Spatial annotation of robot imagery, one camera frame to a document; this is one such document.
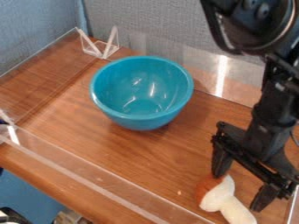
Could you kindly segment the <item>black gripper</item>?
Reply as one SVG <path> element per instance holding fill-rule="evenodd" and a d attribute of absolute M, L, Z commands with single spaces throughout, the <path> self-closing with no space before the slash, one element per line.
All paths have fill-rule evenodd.
<path fill-rule="evenodd" d="M 299 171 L 285 157 L 285 142 L 299 117 L 294 114 L 299 88 L 268 82 L 252 109 L 245 129 L 225 122 L 216 124 L 212 136 L 210 172 L 214 178 L 226 174 L 238 162 L 264 182 L 249 209 L 261 212 L 277 198 L 289 198 L 299 186 Z"/>

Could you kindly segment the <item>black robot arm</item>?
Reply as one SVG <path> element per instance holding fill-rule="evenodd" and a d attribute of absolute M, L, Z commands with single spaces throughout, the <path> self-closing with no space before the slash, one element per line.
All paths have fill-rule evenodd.
<path fill-rule="evenodd" d="M 249 209 L 289 198 L 299 170 L 285 156 L 285 143 L 299 125 L 299 0 L 200 0 L 218 48 L 265 62 L 260 100 L 245 129 L 218 122 L 212 136 L 210 172 L 218 178 L 238 162 L 264 182 Z"/>

